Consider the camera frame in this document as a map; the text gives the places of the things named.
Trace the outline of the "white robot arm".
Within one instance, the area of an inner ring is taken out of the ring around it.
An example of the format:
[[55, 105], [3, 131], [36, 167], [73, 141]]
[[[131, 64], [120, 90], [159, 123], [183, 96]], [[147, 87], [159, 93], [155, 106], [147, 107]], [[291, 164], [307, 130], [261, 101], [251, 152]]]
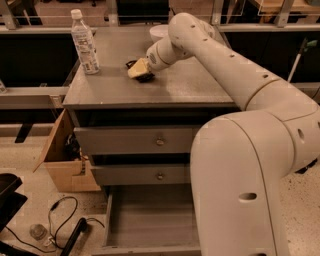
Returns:
[[238, 106], [197, 132], [190, 176], [202, 256], [290, 256], [279, 183], [320, 154], [317, 102], [217, 42], [213, 28], [175, 15], [130, 77], [195, 57]]

